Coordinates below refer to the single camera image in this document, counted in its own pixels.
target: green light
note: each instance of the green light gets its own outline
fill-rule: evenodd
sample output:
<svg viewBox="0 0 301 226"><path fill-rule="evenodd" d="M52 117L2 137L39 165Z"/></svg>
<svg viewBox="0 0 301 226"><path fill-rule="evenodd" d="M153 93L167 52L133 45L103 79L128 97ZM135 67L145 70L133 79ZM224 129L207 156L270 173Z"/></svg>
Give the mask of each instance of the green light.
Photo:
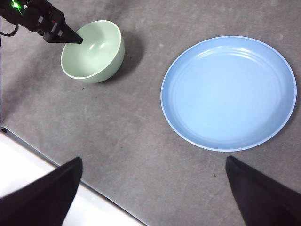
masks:
<svg viewBox="0 0 301 226"><path fill-rule="evenodd" d="M15 2L14 0L12 0L11 5L12 5L12 7L14 7L14 8L20 8L20 5L19 5L17 2Z"/></svg>
<svg viewBox="0 0 301 226"><path fill-rule="evenodd" d="M15 2L14 0L12 0L11 1L11 6L14 7L14 8L16 8L16 9L18 9L18 11L20 12L20 14L22 15L22 13L20 11L21 6L17 2Z"/></svg>

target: white surface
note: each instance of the white surface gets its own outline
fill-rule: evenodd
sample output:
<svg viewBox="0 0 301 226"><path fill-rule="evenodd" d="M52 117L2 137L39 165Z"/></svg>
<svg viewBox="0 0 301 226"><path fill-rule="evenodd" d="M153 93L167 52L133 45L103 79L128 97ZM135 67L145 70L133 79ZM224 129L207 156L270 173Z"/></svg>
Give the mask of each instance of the white surface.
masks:
<svg viewBox="0 0 301 226"><path fill-rule="evenodd" d="M55 169L0 132L0 198ZM140 226L109 201L79 186L63 226Z"/></svg>

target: plate rim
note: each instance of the plate rim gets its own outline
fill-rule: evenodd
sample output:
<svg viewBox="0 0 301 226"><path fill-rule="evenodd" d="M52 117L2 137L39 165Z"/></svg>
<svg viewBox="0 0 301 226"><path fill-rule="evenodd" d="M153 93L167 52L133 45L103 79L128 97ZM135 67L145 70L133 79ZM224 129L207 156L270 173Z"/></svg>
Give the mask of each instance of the plate rim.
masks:
<svg viewBox="0 0 301 226"><path fill-rule="evenodd" d="M162 97L162 93L163 93L163 87L164 87L164 84L165 84L165 80L166 80L166 77L169 73L169 71L172 69L172 67L174 66L174 64L184 55L186 54L188 51L190 51L191 49L197 47L198 45L201 45L205 42L208 42L208 41L212 41L212 40L216 40L216 39L225 39L225 38L241 38L241 39L247 39L247 40L252 40L252 41L255 41L259 44L262 44L264 45L265 47L271 49L273 52L275 52L282 60L283 62L285 63L285 65L287 66L287 68L289 69L290 71L290 74L291 74L291 77L293 79L293 85L294 85L294 97L293 97L293 104L291 106L291 109L290 109L290 112L289 114L287 115L286 119L284 120L284 122L278 127L277 130L275 130L271 135L269 135L268 137L264 138L263 140L259 141L259 142L256 142L252 145L248 145L248 146L245 146L245 147L240 147L240 148L233 148L233 149L220 149L220 148L211 148L211 147L207 147L207 146L204 146L204 145L200 145L198 143L195 143L193 141L191 141L190 139L186 138L183 134L181 134L173 125L172 123L170 122L170 120L168 119L167 115L166 115L166 112L165 112L165 109L164 109L164 106L163 106L163 97ZM250 37L246 37L246 36L239 36L239 35L227 35L227 36L218 36L218 37L214 37L214 38L210 38L210 39L207 39L207 40L204 40L204 41L201 41L191 47L189 47L188 49L186 49L184 52L182 52L174 61L173 63L169 66L167 72L165 73L165 76L164 76L164 79L162 81L162 85L161 85L161 91L160 91L160 101L161 101L161 108L162 108L162 111L163 111L163 114L164 114L164 117L166 119L166 121L168 122L169 126L174 130L174 132L176 132L176 134L178 134L181 138L183 138L184 140L186 140L187 142L197 146L197 147L200 147L200 148L204 148L206 150L209 150L209 151L217 151L217 152L237 152L237 151L243 151L243 150L247 150L247 149L250 149L250 148L253 148L253 147L256 147L256 146L259 146L263 143L265 143L266 141L270 140L271 138L273 138L286 124L287 122L289 121L289 119L291 118L292 114L293 114L293 110L296 106L296 100L297 100L297 83L296 83L296 78L295 78L295 75L293 73L293 70L291 68L291 66L289 65L288 61L277 51L275 50L272 46L268 45L267 43L265 42L262 42L260 40L257 40L257 39L254 39L254 38L250 38Z"/></svg>

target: cable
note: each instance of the cable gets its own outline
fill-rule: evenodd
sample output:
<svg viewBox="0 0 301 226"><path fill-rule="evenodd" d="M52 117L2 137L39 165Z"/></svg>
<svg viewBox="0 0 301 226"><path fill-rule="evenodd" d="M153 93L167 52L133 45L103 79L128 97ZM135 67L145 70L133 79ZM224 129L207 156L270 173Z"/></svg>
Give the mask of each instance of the cable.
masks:
<svg viewBox="0 0 301 226"><path fill-rule="evenodd" d="M3 35L3 36L7 36L7 37L12 37L12 36L14 36L16 33L17 33L17 31L18 31L18 29L19 29L19 25L18 24L15 24L15 29L12 31L12 33L7 33L7 34L5 34L5 33L3 33L3 32L0 32L0 35Z"/></svg>

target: bowl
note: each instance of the bowl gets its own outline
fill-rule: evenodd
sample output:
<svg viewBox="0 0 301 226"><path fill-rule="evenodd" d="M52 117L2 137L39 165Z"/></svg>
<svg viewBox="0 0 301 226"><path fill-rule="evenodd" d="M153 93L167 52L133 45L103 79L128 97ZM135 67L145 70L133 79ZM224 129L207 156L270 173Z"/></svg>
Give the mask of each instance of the bowl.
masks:
<svg viewBox="0 0 301 226"><path fill-rule="evenodd" d="M124 59L124 42L119 28L111 21L91 22L77 31L82 44L67 43L61 55L61 66L70 78L102 82L113 76Z"/></svg>

